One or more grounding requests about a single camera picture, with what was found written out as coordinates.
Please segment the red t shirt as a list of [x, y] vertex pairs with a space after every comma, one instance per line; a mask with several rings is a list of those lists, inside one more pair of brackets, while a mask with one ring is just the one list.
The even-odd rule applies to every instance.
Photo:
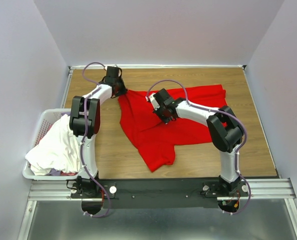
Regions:
[[144, 91], [128, 90], [118, 98], [118, 102], [120, 126], [151, 172], [174, 163], [176, 145], [212, 141], [208, 128], [203, 124], [183, 118], [168, 124], [162, 122], [145, 96]]

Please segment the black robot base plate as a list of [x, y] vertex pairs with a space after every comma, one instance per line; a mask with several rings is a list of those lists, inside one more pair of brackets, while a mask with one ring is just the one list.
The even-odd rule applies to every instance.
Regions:
[[244, 181], [230, 187], [218, 177], [91, 179], [78, 177], [69, 187], [84, 212], [98, 216], [118, 209], [219, 208], [236, 213], [248, 198]]

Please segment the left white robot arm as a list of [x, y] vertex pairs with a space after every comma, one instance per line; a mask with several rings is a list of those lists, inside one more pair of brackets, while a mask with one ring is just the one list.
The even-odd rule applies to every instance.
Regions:
[[81, 161], [76, 191], [89, 198], [102, 192], [95, 180], [98, 175], [95, 140], [101, 124], [101, 104], [124, 95], [128, 90], [122, 78], [122, 69], [116, 65], [105, 66], [105, 76], [95, 82], [95, 89], [84, 96], [74, 96], [70, 108], [69, 128], [76, 137]]

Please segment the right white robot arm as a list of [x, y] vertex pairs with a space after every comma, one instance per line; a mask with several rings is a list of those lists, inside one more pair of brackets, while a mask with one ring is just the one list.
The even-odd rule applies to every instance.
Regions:
[[213, 145], [219, 150], [221, 170], [218, 189], [230, 196], [241, 182], [239, 151], [245, 144], [247, 134], [244, 125], [227, 105], [207, 107], [186, 98], [174, 99], [166, 89], [146, 97], [155, 113], [164, 123], [178, 118], [202, 124], [208, 128]]

